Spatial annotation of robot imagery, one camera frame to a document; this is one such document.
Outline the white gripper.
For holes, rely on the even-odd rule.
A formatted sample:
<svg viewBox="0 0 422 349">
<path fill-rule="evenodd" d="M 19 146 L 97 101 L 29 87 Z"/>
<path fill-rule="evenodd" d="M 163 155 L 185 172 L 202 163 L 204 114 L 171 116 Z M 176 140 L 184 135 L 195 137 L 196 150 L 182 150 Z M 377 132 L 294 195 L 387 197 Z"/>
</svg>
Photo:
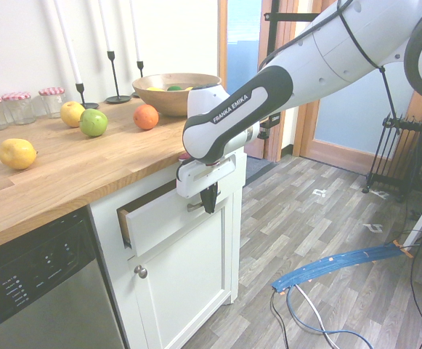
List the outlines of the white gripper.
<svg viewBox="0 0 422 349">
<path fill-rule="evenodd" d="M 195 159 L 181 162 L 176 173 L 176 190 L 184 198 L 200 193 L 205 212 L 214 212 L 214 204 L 219 195 L 218 181 L 235 171 L 236 153 L 227 154 L 218 163 L 206 165 Z"/>
</svg>

